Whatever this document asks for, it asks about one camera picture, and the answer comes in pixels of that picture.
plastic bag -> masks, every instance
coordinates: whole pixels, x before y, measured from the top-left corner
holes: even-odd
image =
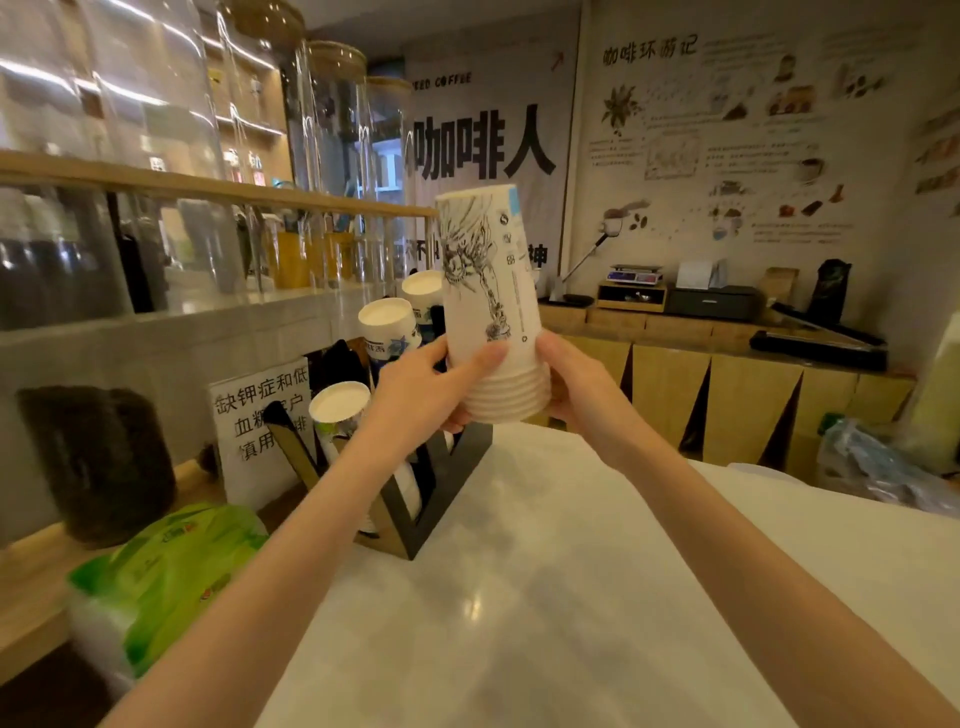
[[[253,511],[201,503],[70,573],[74,641],[114,697],[133,687],[266,540]]]
[[[960,494],[855,419],[831,426],[817,454],[817,486],[960,518]]]

digital scale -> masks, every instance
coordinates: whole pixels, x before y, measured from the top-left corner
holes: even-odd
[[[613,265],[607,272],[607,283],[620,285],[659,285],[663,280],[661,265]]]

white countertop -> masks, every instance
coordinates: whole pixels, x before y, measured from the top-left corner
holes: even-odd
[[[960,705],[960,522],[696,467]],[[501,425],[415,561],[353,549],[257,725],[794,723],[630,484]]]

white paper cup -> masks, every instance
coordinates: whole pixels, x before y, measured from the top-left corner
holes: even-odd
[[[433,330],[431,306],[444,304],[443,271],[420,271],[406,279],[400,286],[400,294],[410,302],[417,319],[417,328],[424,344],[437,338]]]
[[[516,187],[449,192],[437,197],[437,209],[450,361],[456,366],[488,341],[508,341],[510,351],[489,378],[536,372],[536,391],[549,372],[534,349],[540,310]]]
[[[357,427],[363,413],[370,404],[370,388],[358,381],[343,381],[331,384],[323,389],[310,401],[310,418],[317,431],[321,450],[326,461],[333,464],[340,453],[334,444],[334,438],[349,440]],[[415,519],[420,514],[420,487],[409,463],[402,463],[394,473],[396,484],[400,488],[403,502],[406,503],[410,518]],[[360,530],[365,533],[376,533],[376,526],[370,517],[364,519]]]
[[[540,401],[543,398],[550,397],[550,388],[538,387],[535,390],[514,391],[504,394],[497,393],[495,396],[474,396],[469,395],[464,400],[467,409],[486,408],[486,409],[514,409],[516,407],[532,404],[534,401]]]
[[[549,403],[550,393],[546,392],[523,402],[514,401],[506,405],[471,405],[470,402],[464,402],[464,405],[475,422],[486,425],[501,425],[526,420],[528,417],[543,411],[543,408]]]
[[[373,381],[386,364],[396,361],[408,349],[420,346],[420,333],[413,306],[405,299],[380,299],[360,309],[357,317],[364,340]]]
[[[549,378],[550,368],[546,364],[540,364],[536,368],[519,375],[488,376],[483,381],[478,382],[470,393],[509,391],[517,387],[530,386],[533,382],[549,381]]]

wooden rail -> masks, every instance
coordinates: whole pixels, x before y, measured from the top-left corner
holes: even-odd
[[[160,199],[209,200],[225,205],[291,207],[349,215],[385,217],[436,217],[433,207],[391,205],[371,200],[334,197],[299,189],[277,189],[255,184],[211,180],[205,177],[154,172],[149,169],[0,151],[0,184],[52,184],[63,187],[94,187],[109,192],[130,192]]]

